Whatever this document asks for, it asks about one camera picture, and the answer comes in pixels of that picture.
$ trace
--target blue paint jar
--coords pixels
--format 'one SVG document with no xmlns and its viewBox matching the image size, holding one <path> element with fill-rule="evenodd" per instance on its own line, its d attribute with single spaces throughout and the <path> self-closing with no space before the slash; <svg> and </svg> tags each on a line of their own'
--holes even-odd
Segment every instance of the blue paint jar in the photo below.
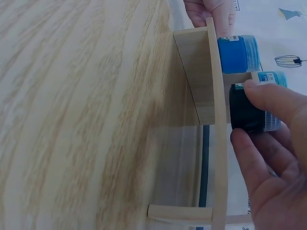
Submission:
<svg viewBox="0 0 307 230">
<path fill-rule="evenodd" d="M 288 87 L 286 75 L 282 71 L 253 72 L 251 75 L 262 84 L 276 83 Z"/>
<path fill-rule="evenodd" d="M 260 84 L 275 83 L 287 87 L 287 79 L 282 71 L 253 72 L 252 78 Z M 229 91 L 230 119 L 232 128 L 246 132 L 271 132 L 281 126 L 279 118 L 252 105 L 244 92 L 244 83 L 233 84 Z"/>
<path fill-rule="evenodd" d="M 257 41 L 252 35 L 217 40 L 223 73 L 255 72 L 260 69 Z"/>
</svg>

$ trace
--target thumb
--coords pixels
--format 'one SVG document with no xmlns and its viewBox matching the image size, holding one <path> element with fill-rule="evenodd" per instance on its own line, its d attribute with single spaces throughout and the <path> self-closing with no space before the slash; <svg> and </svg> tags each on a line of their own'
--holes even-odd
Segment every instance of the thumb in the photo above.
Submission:
<svg viewBox="0 0 307 230">
<path fill-rule="evenodd" d="M 217 37 L 229 36 L 229 8 L 226 3 L 222 3 L 212 11 Z"/>
</svg>

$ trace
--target light wood grain surface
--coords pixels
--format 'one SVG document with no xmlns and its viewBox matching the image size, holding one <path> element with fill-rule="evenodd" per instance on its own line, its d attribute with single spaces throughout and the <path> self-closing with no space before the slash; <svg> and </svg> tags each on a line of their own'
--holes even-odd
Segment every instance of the light wood grain surface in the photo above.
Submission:
<svg viewBox="0 0 307 230">
<path fill-rule="evenodd" d="M 164 0 L 0 1 L 0 229 L 180 229 L 201 129 Z"/>
</svg>

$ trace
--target wooden board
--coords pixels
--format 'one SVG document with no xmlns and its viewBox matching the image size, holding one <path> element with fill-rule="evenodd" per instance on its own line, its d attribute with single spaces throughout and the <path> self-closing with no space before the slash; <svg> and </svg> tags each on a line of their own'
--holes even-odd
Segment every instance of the wooden board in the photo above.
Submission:
<svg viewBox="0 0 307 230">
<path fill-rule="evenodd" d="M 201 148 L 166 1 L 0 5 L 0 229 L 188 229 L 146 217 Z"/>
<path fill-rule="evenodd" d="M 215 123 L 213 79 L 207 27 L 177 31 L 174 32 L 174 38 L 191 88 L 200 123 L 202 125 L 213 125 Z M 230 123 L 230 85 L 245 82 L 247 79 L 251 79 L 250 73 L 225 74 L 223 76 L 228 123 Z"/>
<path fill-rule="evenodd" d="M 208 37 L 211 55 L 214 117 L 216 128 L 216 166 L 214 176 L 214 207 L 212 215 L 212 230 L 221 230 L 226 225 L 227 196 L 228 196 L 228 151 L 227 123 L 224 96 L 224 83 L 221 60 L 213 18 L 207 18 Z"/>
</svg>

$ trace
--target finger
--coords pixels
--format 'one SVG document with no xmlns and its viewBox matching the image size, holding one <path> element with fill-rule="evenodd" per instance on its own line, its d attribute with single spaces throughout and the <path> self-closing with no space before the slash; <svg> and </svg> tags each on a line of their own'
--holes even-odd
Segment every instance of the finger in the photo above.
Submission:
<svg viewBox="0 0 307 230">
<path fill-rule="evenodd" d="M 245 93 L 257 108 L 269 111 L 291 128 L 296 116 L 306 117 L 307 97 L 277 84 L 257 85 L 253 80 L 245 83 Z"/>
<path fill-rule="evenodd" d="M 290 153 L 295 156 L 293 150 L 291 133 L 289 128 L 282 122 L 281 127 L 277 131 L 270 132 L 272 137 L 274 137 L 282 146 L 284 146 Z"/>
<path fill-rule="evenodd" d="M 212 12 L 212 17 L 215 25 L 215 31 L 217 37 L 229 36 L 229 6 L 226 3 L 222 3 L 216 7 Z"/>
<path fill-rule="evenodd" d="M 230 13 L 228 16 L 228 23 L 229 23 L 229 35 L 232 35 L 236 20 L 236 10 L 235 10 L 235 2 L 231 1 Z"/>
<path fill-rule="evenodd" d="M 234 31 L 234 26 L 235 26 L 235 20 L 236 20 L 236 15 L 235 14 L 230 14 L 228 16 L 228 21 L 229 21 L 229 35 L 232 35 Z"/>
<path fill-rule="evenodd" d="M 282 177 L 283 172 L 297 161 L 292 153 L 269 133 L 250 134 L 250 138 L 265 162 L 279 177 Z"/>
<path fill-rule="evenodd" d="M 206 26 L 206 22 L 203 17 L 200 16 L 198 12 L 195 11 L 187 11 L 189 18 L 195 28 Z"/>
<path fill-rule="evenodd" d="M 267 169 L 263 157 L 244 130 L 234 129 L 230 138 L 248 190 L 248 195 L 252 196 L 256 189 L 272 176 Z"/>
</svg>

